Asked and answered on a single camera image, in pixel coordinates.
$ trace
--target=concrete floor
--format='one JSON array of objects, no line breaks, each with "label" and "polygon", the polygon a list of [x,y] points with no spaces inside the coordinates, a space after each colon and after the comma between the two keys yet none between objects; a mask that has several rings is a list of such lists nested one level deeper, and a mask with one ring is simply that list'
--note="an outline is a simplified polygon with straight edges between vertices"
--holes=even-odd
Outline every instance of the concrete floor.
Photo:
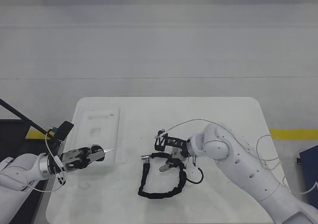
[{"label": "concrete floor", "polygon": [[[64,2],[0,1],[0,97],[45,128],[86,96],[251,96],[269,128],[318,128],[314,1]],[[318,141],[284,144],[297,192],[295,157]]]}]

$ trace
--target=white robotic arm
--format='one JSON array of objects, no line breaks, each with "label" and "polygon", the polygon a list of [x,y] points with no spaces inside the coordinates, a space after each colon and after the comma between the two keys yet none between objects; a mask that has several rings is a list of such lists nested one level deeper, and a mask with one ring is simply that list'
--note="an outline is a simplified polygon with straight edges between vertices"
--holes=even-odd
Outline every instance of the white robotic arm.
[{"label": "white robotic arm", "polygon": [[[84,169],[94,161],[102,161],[106,150],[100,146],[79,148],[63,153],[60,160],[64,172]],[[0,224],[7,224],[15,216],[40,180],[56,175],[60,168],[51,156],[23,154],[8,157],[0,163]]]},{"label": "white robotic arm", "polygon": [[294,197],[265,163],[249,153],[253,150],[247,142],[235,138],[223,127],[209,124],[204,132],[190,137],[186,145],[189,154],[213,158],[217,167],[250,194],[274,223],[318,224],[318,210]]}]

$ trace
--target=metal clasp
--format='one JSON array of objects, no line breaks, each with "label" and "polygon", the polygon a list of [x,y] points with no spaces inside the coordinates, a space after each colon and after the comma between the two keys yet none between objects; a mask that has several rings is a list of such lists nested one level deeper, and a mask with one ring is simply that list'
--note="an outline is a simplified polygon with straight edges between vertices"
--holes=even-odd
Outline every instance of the metal clasp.
[{"label": "metal clasp", "polygon": [[144,156],[141,156],[141,159],[144,160],[145,164],[148,164],[151,157],[150,155],[144,155]]}]

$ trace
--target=black cable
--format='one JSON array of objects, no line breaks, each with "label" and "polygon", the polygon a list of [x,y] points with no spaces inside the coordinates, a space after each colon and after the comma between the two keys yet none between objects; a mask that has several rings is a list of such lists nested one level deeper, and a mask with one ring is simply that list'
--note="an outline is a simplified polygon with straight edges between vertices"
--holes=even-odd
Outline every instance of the black cable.
[{"label": "black cable", "polygon": [[194,182],[194,181],[192,181],[192,180],[189,180],[188,178],[186,178],[186,180],[189,181],[189,182],[192,183],[192,184],[200,184],[201,182],[203,182],[203,180],[204,180],[204,173],[203,173],[203,171],[202,171],[199,167],[198,167],[198,170],[202,173],[202,178],[200,179],[199,182]]}]

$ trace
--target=metal tip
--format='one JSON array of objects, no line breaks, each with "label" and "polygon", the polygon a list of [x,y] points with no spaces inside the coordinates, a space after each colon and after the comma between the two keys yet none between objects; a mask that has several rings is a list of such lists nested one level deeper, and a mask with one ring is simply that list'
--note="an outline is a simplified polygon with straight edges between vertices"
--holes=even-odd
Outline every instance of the metal tip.
[{"label": "metal tip", "polygon": [[110,147],[110,148],[107,148],[107,149],[105,149],[105,150],[103,150],[104,151],[104,153],[107,153],[107,152],[109,152],[109,151],[111,151],[111,150],[113,150],[114,149],[114,147]]}]

